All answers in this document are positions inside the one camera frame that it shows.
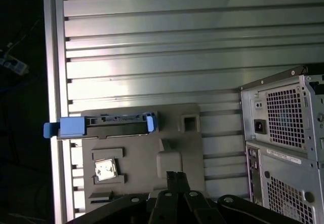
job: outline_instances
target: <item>rectangular slot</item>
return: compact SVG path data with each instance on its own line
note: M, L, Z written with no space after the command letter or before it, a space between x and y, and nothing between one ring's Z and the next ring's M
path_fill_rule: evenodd
M189 117L184 118L184 131L197 131L197 118Z
M304 97L304 106L305 107L308 107L308 101L307 101L307 98L306 97Z
M90 204L100 204L100 203L109 203L112 200L92 200Z

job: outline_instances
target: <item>power supply unit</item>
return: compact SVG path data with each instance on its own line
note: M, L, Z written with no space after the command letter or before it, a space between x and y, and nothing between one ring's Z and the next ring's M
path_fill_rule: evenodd
M304 224L324 223L324 168L257 141L246 149L251 201Z
M324 161L324 65L300 66L240 87L245 138Z

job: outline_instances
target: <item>square opening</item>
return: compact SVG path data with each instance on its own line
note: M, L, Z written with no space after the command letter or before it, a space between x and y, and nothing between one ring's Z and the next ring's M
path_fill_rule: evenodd
M196 117L188 117L184 118L184 131L198 131L197 130L197 118Z

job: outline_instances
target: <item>barcode label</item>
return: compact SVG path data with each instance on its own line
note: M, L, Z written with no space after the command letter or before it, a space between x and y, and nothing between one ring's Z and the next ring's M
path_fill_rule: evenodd
M275 152L275 151L272 151L272 150L267 150L267 153L270 154L270 155L273 155L275 157L279 157L281 159L284 159L284 160L287 160L287 161L290 161L290 162L293 162L293 163L297 163L299 165L302 164L302 161L300 159L298 159L298 158L295 158L295 157L290 157L290 156L287 156L285 154Z

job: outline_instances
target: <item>metal frame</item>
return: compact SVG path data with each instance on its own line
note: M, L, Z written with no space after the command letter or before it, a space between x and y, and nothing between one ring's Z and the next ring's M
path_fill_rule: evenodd
M68 116L63 0L44 0L50 122ZM69 141L51 139L55 223L74 218Z

